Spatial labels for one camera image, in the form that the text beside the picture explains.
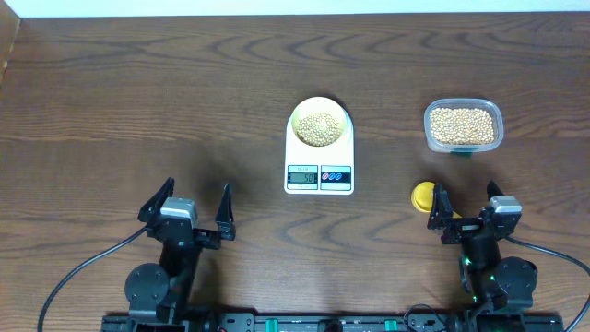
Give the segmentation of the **yellow measuring scoop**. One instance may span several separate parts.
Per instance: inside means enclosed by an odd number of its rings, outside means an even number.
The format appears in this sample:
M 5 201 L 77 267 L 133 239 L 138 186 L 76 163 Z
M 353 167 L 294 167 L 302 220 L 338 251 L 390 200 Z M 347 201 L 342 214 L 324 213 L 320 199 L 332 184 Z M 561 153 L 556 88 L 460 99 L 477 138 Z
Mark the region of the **yellow measuring scoop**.
M 433 182 L 422 182 L 412 190 L 410 201 L 416 210 L 422 213 L 431 213 L 434 185 Z

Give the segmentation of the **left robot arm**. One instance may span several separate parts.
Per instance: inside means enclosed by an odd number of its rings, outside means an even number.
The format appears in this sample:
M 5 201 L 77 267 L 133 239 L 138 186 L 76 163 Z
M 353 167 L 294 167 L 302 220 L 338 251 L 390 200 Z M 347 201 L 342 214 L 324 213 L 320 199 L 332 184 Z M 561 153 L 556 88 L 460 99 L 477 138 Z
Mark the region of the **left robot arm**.
M 139 209 L 147 236 L 162 243 L 162 251 L 158 263 L 142 264 L 128 275 L 129 312 L 122 331 L 213 331 L 218 326 L 214 315 L 191 308 L 189 299 L 202 251 L 218 250 L 236 237 L 230 185 L 224 185 L 215 230 L 198 228 L 194 200 L 175 197 L 173 188 L 174 179 L 167 179 Z

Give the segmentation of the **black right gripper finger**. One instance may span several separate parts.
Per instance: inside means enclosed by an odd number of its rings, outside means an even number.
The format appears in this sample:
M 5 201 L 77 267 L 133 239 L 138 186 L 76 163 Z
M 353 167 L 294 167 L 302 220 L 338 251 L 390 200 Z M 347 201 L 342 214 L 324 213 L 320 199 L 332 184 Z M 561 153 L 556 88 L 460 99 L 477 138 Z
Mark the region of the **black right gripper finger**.
M 488 182 L 486 193 L 490 203 L 501 202 L 505 198 L 503 191 L 493 180 Z
M 435 184 L 432 193 L 432 207 L 427 228 L 429 230 L 442 230 L 448 227 L 453 221 L 454 210 L 451 206 L 449 195 L 441 184 Z

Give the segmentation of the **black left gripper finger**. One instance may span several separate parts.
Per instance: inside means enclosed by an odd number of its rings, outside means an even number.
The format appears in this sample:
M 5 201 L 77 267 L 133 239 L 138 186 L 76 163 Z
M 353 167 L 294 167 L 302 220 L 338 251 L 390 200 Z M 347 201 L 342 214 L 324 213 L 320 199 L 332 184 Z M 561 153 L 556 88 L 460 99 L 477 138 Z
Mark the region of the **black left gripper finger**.
M 224 185 L 224 192 L 215 218 L 220 237 L 226 241 L 234 241 L 236 237 L 235 220 L 231 206 L 230 184 Z
M 140 209 L 137 219 L 148 226 L 153 226 L 159 220 L 160 210 L 169 197 L 173 196 L 175 181 L 169 177 L 162 187 Z

